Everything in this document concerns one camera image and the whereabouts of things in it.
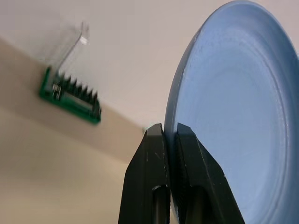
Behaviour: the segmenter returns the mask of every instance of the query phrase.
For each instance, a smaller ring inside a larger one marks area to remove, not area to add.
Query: white ceiling
[[[164,122],[179,60],[205,19],[227,0],[2,0],[0,36],[50,63],[61,30],[86,21],[90,44],[74,76],[140,126]],[[299,49],[299,1],[258,1]]]

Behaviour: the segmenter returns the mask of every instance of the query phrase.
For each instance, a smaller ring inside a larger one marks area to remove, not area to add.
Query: beige wall
[[[44,67],[0,40],[0,223],[117,223],[142,129],[93,126],[38,97]]]

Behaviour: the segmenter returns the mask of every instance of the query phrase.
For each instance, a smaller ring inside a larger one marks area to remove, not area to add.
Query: blue plate
[[[191,40],[165,117],[172,164],[178,122],[221,165],[247,224],[299,223],[299,63],[266,9],[230,2]]]

